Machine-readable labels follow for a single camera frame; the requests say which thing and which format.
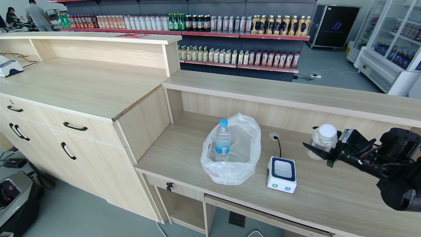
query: drawer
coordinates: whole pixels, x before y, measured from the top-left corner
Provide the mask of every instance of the drawer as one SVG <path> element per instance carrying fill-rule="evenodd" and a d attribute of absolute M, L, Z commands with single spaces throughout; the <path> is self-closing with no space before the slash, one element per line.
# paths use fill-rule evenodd
<path fill-rule="evenodd" d="M 170 183 L 170 181 L 165 181 L 163 179 L 156 178 L 156 177 L 153 177 L 153 176 L 150 176 L 150 175 L 146 175 L 146 176 L 147 176 L 150 184 L 152 184 L 154 186 L 157 186 L 159 188 L 162 188 L 162 189 L 167 189 L 167 183 Z M 188 187 L 185 187 L 183 185 L 176 184 L 176 183 L 172 183 L 172 185 L 173 185 L 173 187 L 171 188 L 171 192 L 175 192 L 175 193 L 181 194 L 181 195 L 186 196 L 186 197 L 190 197 L 190 198 L 193 198 L 193 199 L 196 199 L 196 200 L 199 200 L 199 201 L 203 201 L 204 193 L 196 191 L 196 190 L 188 188 Z"/>
<path fill-rule="evenodd" d="M 46 123 L 56 129 L 123 148 L 112 125 L 101 118 L 87 117 L 72 110 L 40 107 Z"/>
<path fill-rule="evenodd" d="M 0 94 L 0 110 L 15 116 L 45 124 L 39 106 L 28 100 L 13 97 L 7 94 Z"/>
<path fill-rule="evenodd" d="M 309 226 L 301 225 L 296 222 L 292 222 L 283 218 L 276 217 L 255 209 L 251 209 L 242 205 L 239 205 L 234 202 L 230 202 L 224 199 L 220 199 L 211 195 L 205 195 L 205 202 L 247 217 L 253 218 L 255 220 L 268 223 L 273 226 L 277 226 L 284 230 L 301 234 L 307 237 L 331 237 L 330 232 L 326 232 L 320 229 L 312 228 Z"/>

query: woman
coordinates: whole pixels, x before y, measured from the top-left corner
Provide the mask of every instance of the woman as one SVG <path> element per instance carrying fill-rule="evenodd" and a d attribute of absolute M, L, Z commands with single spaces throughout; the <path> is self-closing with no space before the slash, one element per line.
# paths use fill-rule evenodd
<path fill-rule="evenodd" d="M 12 7 L 7 9 L 6 22 L 9 23 L 9 25 L 14 25 L 15 22 L 19 22 L 19 17 L 17 17 L 14 12 L 15 9 Z"/>

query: white jar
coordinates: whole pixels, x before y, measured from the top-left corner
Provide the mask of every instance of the white jar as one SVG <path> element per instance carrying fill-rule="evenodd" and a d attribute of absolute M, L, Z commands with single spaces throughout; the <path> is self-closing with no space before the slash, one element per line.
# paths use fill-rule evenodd
<path fill-rule="evenodd" d="M 333 125 L 324 124 L 314 130 L 311 145 L 324 151 L 329 151 L 338 141 L 336 133 L 336 128 Z M 322 159 L 310 150 L 307 153 L 313 159 Z"/>

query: counter top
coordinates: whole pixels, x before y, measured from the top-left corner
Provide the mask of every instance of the counter top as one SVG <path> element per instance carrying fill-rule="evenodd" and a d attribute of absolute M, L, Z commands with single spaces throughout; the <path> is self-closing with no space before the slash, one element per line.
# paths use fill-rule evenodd
<path fill-rule="evenodd" d="M 185 70 L 163 87 L 421 127 L 420 100 L 407 97 Z"/>
<path fill-rule="evenodd" d="M 313 160 L 303 148 L 309 134 L 261 126 L 261 156 L 256 172 L 243 184 L 214 183 L 200 163 L 202 145 L 219 118 L 182 112 L 136 165 L 142 173 L 184 185 L 290 221 L 341 236 L 419 236 L 419 213 L 389 208 L 376 187 L 377 179 L 343 162 L 334 168 Z M 296 163 L 297 188 L 293 194 L 267 188 L 267 163 L 279 154 Z"/>
<path fill-rule="evenodd" d="M 146 35 L 141 38 L 116 37 L 123 33 L 106 32 L 17 32 L 0 34 L 1 39 L 92 40 L 168 45 L 181 40 L 180 35 Z"/>
<path fill-rule="evenodd" d="M 115 121 L 161 86 L 158 75 L 165 69 L 53 58 L 0 78 L 0 92 Z"/>

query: blue bottle cap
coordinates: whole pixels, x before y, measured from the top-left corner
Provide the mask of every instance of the blue bottle cap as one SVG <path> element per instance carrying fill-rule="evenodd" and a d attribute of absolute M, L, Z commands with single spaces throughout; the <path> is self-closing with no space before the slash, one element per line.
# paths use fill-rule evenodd
<path fill-rule="evenodd" d="M 221 121 L 219 122 L 219 124 L 221 126 L 228 126 L 228 119 L 226 119 L 226 118 L 221 119 Z"/>

